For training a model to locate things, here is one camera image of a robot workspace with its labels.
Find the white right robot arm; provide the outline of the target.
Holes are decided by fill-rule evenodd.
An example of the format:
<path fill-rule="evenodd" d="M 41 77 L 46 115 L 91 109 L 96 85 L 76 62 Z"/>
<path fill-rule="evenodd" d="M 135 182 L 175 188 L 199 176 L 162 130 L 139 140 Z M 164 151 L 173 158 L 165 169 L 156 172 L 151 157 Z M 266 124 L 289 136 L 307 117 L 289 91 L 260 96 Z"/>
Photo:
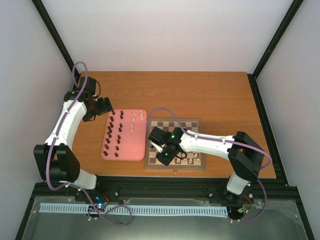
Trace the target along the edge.
<path fill-rule="evenodd" d="M 176 127 L 172 132 L 154 127 L 148 143 L 156 149 L 155 158 L 168 166 L 174 159 L 190 159 L 189 153 L 201 153 L 228 160 L 233 173 L 226 184 L 227 193 L 239 196 L 260 174 L 264 151 L 244 132 L 214 136 Z"/>

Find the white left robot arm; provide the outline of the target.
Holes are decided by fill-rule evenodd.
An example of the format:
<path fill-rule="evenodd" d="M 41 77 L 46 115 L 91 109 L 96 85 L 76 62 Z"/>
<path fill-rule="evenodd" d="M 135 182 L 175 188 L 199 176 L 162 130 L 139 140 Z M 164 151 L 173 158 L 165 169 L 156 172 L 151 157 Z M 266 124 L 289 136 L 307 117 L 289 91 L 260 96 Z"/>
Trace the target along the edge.
<path fill-rule="evenodd" d="M 42 180 L 61 187 L 74 186 L 86 189 L 92 201 L 103 198 L 104 188 L 97 183 L 96 175 L 81 169 L 72 151 L 74 138 L 81 122 L 95 120 L 96 116 L 113 111 L 108 97 L 101 97 L 101 86 L 92 77 L 81 77 L 79 86 L 69 90 L 63 99 L 61 115 L 44 144 L 37 144 L 33 155 Z"/>

